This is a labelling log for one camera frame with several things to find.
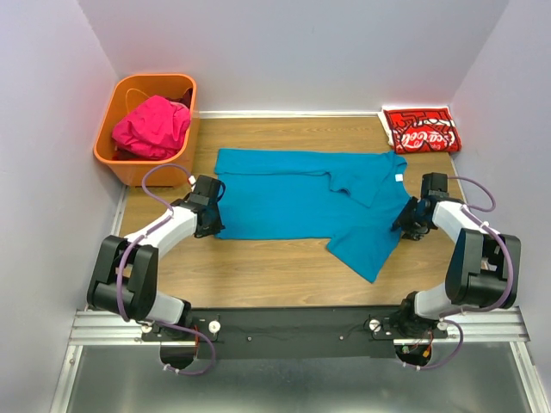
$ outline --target pink garment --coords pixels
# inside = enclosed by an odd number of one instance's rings
[[[182,149],[190,122],[184,105],[152,96],[117,123],[113,139],[119,149],[139,157],[168,159]]]

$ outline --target wooden platform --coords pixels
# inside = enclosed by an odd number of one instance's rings
[[[377,118],[220,119],[203,120],[194,174],[211,175],[219,148],[305,151],[388,151]],[[453,175],[446,153],[406,156],[405,185],[419,195],[421,175]],[[461,197],[456,182],[450,193]],[[188,188],[158,188],[166,200]],[[122,221],[125,235],[149,224],[164,208],[140,188],[131,188]],[[193,306],[287,306],[397,304],[409,292],[444,280],[453,243],[441,231],[419,241],[402,240],[374,284],[365,281],[325,249],[328,240],[219,240],[188,238],[159,265],[161,291]]]

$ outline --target blue t-shirt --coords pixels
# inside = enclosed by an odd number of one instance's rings
[[[390,231],[410,196],[394,152],[323,153],[221,149],[215,173],[222,239],[330,238],[327,249],[375,281],[399,241]]]

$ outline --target white robotic arm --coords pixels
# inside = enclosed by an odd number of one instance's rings
[[[184,238],[214,235],[224,228],[218,210],[221,188],[224,191],[221,181],[199,176],[193,192],[172,202],[170,209],[147,227],[126,237],[105,238],[90,281],[88,303],[136,321],[189,327],[191,304],[157,289],[158,261]],[[121,264],[127,250],[130,250],[127,261]],[[120,265],[132,266],[132,272],[118,288]],[[121,313],[117,304],[118,289],[126,314]]]
[[[411,293],[394,314],[393,322],[403,335],[414,335],[414,331],[419,332],[416,324],[423,329],[441,317],[460,312],[465,305],[473,310],[489,310],[500,301],[503,301],[498,305],[500,308],[513,304],[517,295],[520,240],[499,234],[475,218],[462,201],[450,198],[446,175],[423,176],[421,199],[410,199],[393,224],[393,230],[398,229],[403,231],[403,238],[413,240],[419,240],[431,229],[440,229],[455,243],[445,282],[430,290]]]

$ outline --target orange laundry basket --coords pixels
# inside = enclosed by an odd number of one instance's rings
[[[190,88],[193,89],[189,107],[191,123],[186,132],[183,147],[174,157],[162,161],[120,161],[113,159],[115,142],[111,138],[111,132],[129,111],[138,107],[148,96],[159,95],[179,99]],[[195,80],[189,76],[176,73],[134,75],[122,79],[116,85],[107,113],[103,118],[102,128],[97,135],[94,155],[101,163],[105,163],[123,183],[130,186],[139,186],[142,178],[149,170],[164,163],[178,163],[191,172],[198,133],[199,109],[197,107],[197,85]],[[153,173],[147,179],[147,184],[156,187],[175,187],[184,184],[187,180],[188,177],[178,168],[163,168]]]

